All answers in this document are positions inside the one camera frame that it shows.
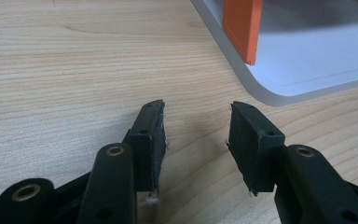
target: light wood desk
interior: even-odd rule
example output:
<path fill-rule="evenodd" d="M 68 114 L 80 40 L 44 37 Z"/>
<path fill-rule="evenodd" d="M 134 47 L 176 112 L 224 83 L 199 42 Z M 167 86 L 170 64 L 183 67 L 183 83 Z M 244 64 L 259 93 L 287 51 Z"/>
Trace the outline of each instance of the light wood desk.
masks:
<path fill-rule="evenodd" d="M 0 1 L 0 193 L 24 178 L 58 187 L 85 174 L 156 99 L 170 147 L 159 202 L 139 194 L 140 223 L 280 222 L 273 193 L 249 197 L 225 146 L 234 100 L 358 185 L 358 88 L 257 102 L 189 0 Z"/>

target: white tray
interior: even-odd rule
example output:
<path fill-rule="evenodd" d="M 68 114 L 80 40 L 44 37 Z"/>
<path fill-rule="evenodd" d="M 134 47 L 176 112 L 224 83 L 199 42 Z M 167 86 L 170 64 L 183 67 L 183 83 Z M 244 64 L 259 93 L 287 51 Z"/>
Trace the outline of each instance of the white tray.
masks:
<path fill-rule="evenodd" d="M 192 0 L 245 89 L 289 105 L 358 86 L 358 0 L 264 0 L 255 65 L 222 30 L 223 0 Z"/>

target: wood grain surface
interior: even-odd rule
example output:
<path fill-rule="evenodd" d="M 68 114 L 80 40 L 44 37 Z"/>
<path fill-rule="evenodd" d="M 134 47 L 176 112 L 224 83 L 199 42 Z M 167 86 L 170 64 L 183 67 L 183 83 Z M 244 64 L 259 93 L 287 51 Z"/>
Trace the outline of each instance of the wood grain surface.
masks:
<path fill-rule="evenodd" d="M 58 187 L 85 174 L 156 99 L 170 145 L 158 200 L 138 195 L 140 223 L 280 223 L 273 193 L 250 197 L 225 145 L 235 100 L 358 185 L 358 88 L 261 104 L 190 1 L 0 1 L 0 193 L 24 178 Z"/>

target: orange block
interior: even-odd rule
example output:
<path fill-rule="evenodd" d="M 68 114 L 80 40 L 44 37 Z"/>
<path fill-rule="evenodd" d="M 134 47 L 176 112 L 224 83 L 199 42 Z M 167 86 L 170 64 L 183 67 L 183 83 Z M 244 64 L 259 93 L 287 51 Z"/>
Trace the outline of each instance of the orange block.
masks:
<path fill-rule="evenodd" d="M 223 30 L 248 64 L 255 64 L 263 0 L 225 0 Z"/>

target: screw hole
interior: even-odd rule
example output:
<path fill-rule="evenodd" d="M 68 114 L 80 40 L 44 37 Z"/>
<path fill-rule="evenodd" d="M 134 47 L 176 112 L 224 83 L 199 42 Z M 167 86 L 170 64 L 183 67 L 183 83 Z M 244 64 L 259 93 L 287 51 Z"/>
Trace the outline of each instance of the screw hole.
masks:
<path fill-rule="evenodd" d="M 124 148 L 123 147 L 110 147 L 106 150 L 106 154 L 108 156 L 117 156 L 123 153 Z"/>
<path fill-rule="evenodd" d="M 297 153 L 303 157 L 313 157 L 315 155 L 312 151 L 303 147 L 298 148 Z"/>
<path fill-rule="evenodd" d="M 98 212 L 96 217 L 98 219 L 107 219 L 113 215 L 113 211 L 111 207 L 101 208 Z"/>
<path fill-rule="evenodd" d="M 348 221 L 358 222 L 358 217 L 356 216 L 356 214 L 347 209 L 341 209 L 339 210 L 339 213 L 343 218 L 347 219 Z"/>
<path fill-rule="evenodd" d="M 28 199 L 31 199 L 36 194 L 38 194 L 40 190 L 41 190 L 40 185 L 37 184 L 25 185 L 14 191 L 14 193 L 11 195 L 11 200 L 15 202 L 27 201 Z"/>

